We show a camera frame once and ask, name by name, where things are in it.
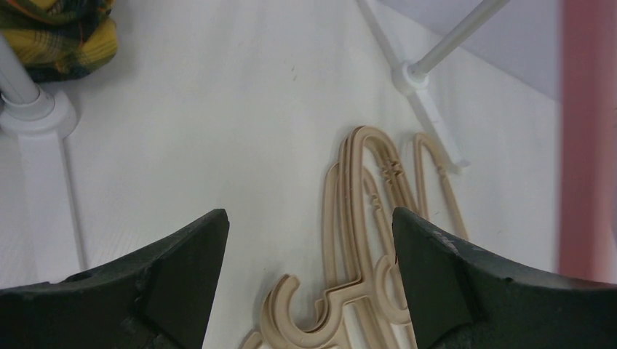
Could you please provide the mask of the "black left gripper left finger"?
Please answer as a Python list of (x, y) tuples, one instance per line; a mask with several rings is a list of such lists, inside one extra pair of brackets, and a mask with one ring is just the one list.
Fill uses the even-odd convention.
[(1, 291), (3, 348), (200, 348), (229, 221), (215, 209), (179, 231), (52, 284)]

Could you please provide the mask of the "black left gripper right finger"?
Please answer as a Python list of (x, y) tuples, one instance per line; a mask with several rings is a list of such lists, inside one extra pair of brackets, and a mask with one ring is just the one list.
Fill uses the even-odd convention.
[(616, 286), (508, 260), (404, 207), (394, 245), (419, 348), (614, 348)]

